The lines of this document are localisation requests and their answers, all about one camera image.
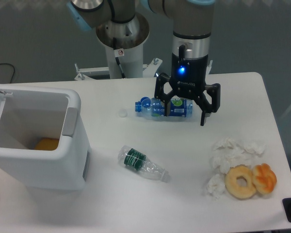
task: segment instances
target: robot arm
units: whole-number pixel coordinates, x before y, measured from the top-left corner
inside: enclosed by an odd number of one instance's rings
[[[80,28],[96,28],[111,79],[142,77],[149,24],[135,12],[135,0],[71,0],[67,6]]]
[[[127,23],[135,17],[134,0],[71,0],[71,5],[91,28],[109,20]]]
[[[220,107],[220,85],[205,82],[214,0],[143,0],[143,5],[174,21],[171,77],[161,74],[156,81],[155,98],[169,113],[170,99],[177,95],[196,102],[202,110],[201,125]],[[169,83],[172,91],[164,93]],[[211,96],[211,104],[204,91]]]

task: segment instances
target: white trash bin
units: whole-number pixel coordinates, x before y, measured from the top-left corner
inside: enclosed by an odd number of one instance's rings
[[[91,152],[77,92],[0,84],[0,168],[26,186],[78,190]],[[42,138],[55,150],[34,150]]]

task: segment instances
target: white tissue paper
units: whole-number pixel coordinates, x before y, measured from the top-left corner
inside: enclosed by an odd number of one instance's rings
[[[224,178],[220,174],[215,174],[207,184],[207,192],[219,199],[225,191]]]
[[[223,176],[230,168],[238,165],[251,167],[255,156],[261,157],[264,154],[266,145],[259,141],[243,142],[227,137],[215,143],[212,150],[211,165],[219,174],[210,179],[207,192],[218,199],[225,189]]]

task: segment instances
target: plastic bottle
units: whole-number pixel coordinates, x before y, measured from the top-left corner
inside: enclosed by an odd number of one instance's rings
[[[167,182],[169,179],[168,171],[151,162],[145,154],[129,146],[122,147],[118,154],[118,160],[121,165],[136,171],[146,179],[163,182]]]
[[[193,102],[187,99],[171,99],[169,117],[192,116]],[[156,98],[143,97],[135,102],[135,111],[142,113],[145,117],[163,117],[164,106]]]

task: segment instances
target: donut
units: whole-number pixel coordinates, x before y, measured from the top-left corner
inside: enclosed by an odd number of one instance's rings
[[[237,179],[245,179],[246,186],[240,186]],[[252,184],[252,171],[246,166],[232,167],[225,176],[225,186],[230,194],[239,198],[246,199],[256,193],[256,188]]]
[[[257,191],[265,195],[274,190],[277,177],[268,164],[261,164],[252,169],[252,182]]]

